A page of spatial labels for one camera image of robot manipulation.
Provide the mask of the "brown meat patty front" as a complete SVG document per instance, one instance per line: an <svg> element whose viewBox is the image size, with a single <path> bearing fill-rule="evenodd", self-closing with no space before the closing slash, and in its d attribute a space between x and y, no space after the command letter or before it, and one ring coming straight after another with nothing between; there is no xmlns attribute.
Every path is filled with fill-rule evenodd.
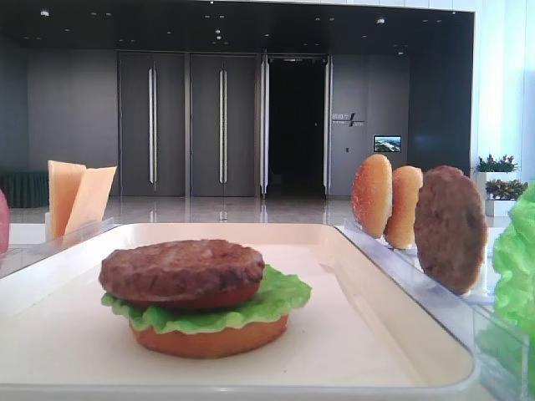
<svg viewBox="0 0 535 401"><path fill-rule="evenodd" d="M101 262L99 283L124 300L198 302L244 289L243 302L263 277L262 254L227 240L184 240L115 250Z"/></svg>

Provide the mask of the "brown meat patty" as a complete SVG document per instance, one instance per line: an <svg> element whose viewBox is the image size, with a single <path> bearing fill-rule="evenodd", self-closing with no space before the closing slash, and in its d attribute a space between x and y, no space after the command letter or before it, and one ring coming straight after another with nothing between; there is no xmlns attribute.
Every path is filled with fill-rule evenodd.
<svg viewBox="0 0 535 401"><path fill-rule="evenodd" d="M115 250L101 262L99 283L124 300L198 302L244 289L243 302L263 277L262 254L227 240L184 240Z"/></svg>
<svg viewBox="0 0 535 401"><path fill-rule="evenodd" d="M477 281L487 243L475 183L449 165L428 170L419 189L414 232L423 272L456 295L468 292Z"/></svg>

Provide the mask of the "yellow cheese slice right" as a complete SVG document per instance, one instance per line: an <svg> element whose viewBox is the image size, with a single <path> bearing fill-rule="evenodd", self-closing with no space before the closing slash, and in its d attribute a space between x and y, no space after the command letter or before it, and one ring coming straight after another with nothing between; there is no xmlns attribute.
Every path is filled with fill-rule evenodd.
<svg viewBox="0 0 535 401"><path fill-rule="evenodd" d="M88 168L82 175L64 234L102 221L116 167Z"/></svg>

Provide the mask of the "brown meat patty rear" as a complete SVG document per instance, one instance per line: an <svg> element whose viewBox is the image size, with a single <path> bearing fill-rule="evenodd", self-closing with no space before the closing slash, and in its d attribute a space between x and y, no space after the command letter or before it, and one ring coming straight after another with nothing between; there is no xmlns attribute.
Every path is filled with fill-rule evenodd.
<svg viewBox="0 0 535 401"><path fill-rule="evenodd" d="M414 232L423 272L456 295L468 292L477 281L487 243L475 183L449 165L428 170L419 189Z"/></svg>

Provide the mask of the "top bun with sesame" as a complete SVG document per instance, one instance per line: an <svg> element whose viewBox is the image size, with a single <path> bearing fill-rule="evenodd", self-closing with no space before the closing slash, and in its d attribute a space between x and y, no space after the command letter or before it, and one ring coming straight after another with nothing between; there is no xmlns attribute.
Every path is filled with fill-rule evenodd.
<svg viewBox="0 0 535 401"><path fill-rule="evenodd" d="M384 155L364 160L354 177L351 205L356 222L373 238L381 238L392 214L392 167Z"/></svg>

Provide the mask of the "plain bun slice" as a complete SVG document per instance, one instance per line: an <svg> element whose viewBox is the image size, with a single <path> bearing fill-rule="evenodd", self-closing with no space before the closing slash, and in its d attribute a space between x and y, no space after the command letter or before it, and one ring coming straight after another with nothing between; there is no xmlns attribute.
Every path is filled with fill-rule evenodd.
<svg viewBox="0 0 535 401"><path fill-rule="evenodd" d="M387 221L384 237L394 248L406 249L415 243L415 207L422 185L420 168L405 165L393 172L392 215Z"/></svg>

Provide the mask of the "dark double door left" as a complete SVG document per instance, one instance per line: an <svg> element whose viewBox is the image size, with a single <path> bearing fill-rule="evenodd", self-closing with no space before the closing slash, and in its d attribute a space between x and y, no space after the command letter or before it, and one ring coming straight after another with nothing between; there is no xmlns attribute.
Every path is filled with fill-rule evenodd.
<svg viewBox="0 0 535 401"><path fill-rule="evenodd" d="M125 196L183 196L184 56L121 53L120 184Z"/></svg>

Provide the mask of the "white plastic tray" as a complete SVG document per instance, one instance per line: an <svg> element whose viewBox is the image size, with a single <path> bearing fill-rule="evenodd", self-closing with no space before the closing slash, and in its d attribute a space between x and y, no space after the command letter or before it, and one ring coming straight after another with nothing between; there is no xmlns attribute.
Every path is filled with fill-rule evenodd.
<svg viewBox="0 0 535 401"><path fill-rule="evenodd" d="M232 358L150 352L104 307L112 251L224 238L312 288L276 342ZM141 223L3 262L4 400L481 400L473 352L342 231L310 224Z"/></svg>

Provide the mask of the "potted plant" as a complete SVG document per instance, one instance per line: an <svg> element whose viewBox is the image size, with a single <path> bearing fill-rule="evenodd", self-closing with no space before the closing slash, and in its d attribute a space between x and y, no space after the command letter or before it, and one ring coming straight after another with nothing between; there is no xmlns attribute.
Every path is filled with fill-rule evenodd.
<svg viewBox="0 0 535 401"><path fill-rule="evenodd" d="M513 155L494 158L489 154L485 159L479 157L475 168L474 180L483 197L487 197L487 182L492 180L512 181L518 177L517 163Z"/></svg>
<svg viewBox="0 0 535 401"><path fill-rule="evenodd" d="M521 180L489 180L486 183L486 214L492 217L508 216L515 202L528 188Z"/></svg>

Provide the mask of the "potted plant lower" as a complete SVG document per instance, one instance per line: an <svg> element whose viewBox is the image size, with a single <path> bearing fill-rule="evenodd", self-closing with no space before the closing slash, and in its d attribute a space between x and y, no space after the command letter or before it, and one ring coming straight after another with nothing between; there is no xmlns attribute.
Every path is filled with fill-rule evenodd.
<svg viewBox="0 0 535 401"><path fill-rule="evenodd" d="M489 180L486 183L486 214L492 217L508 216L515 202L528 188L521 180Z"/></svg>

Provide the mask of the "green skirted table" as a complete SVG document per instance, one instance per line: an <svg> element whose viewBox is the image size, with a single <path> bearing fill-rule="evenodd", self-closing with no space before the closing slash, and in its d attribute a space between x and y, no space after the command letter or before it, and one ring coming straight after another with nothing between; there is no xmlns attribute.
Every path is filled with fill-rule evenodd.
<svg viewBox="0 0 535 401"><path fill-rule="evenodd" d="M48 172L4 172L1 174L1 189L10 208L47 206Z"/></svg>

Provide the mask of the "clear acrylic rack left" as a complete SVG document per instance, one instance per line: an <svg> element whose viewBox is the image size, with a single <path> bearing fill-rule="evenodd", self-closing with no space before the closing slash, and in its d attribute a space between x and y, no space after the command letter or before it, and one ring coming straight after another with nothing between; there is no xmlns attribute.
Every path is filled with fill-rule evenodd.
<svg viewBox="0 0 535 401"><path fill-rule="evenodd" d="M1 278L65 251L115 227L114 218L92 222L77 231L39 244L22 244L1 255Z"/></svg>

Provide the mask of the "clear acrylic rack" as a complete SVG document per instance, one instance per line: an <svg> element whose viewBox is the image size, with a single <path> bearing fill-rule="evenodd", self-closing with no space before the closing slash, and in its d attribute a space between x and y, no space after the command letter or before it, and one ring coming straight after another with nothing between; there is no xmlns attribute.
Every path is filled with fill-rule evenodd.
<svg viewBox="0 0 535 401"><path fill-rule="evenodd" d="M483 388L495 400L534 399L534 343L493 311L490 285L497 280L488 262L474 289L458 297L423 273L415 247L395 250L350 220L338 228L474 353Z"/></svg>
<svg viewBox="0 0 535 401"><path fill-rule="evenodd" d="M77 231L39 244L22 244L1 255L1 278L65 251L115 227L114 218L92 222Z"/></svg>

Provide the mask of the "clear acrylic rack right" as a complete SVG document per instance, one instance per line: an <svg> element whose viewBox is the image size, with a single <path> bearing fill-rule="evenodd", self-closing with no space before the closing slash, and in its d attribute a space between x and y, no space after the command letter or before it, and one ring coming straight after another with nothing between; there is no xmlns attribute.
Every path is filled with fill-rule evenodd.
<svg viewBox="0 0 535 401"><path fill-rule="evenodd" d="M497 280L488 262L474 289L458 297L423 273L415 247L395 250L350 220L338 228L474 353L483 388L495 400L534 399L534 343L493 311L490 285Z"/></svg>

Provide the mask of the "small wall display screen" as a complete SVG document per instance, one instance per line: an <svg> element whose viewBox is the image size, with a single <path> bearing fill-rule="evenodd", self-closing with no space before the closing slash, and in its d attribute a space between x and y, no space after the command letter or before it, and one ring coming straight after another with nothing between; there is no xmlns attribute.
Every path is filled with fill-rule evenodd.
<svg viewBox="0 0 535 401"><path fill-rule="evenodd" d="M402 138L400 135L375 135L374 152L377 153L398 153L401 152Z"/></svg>

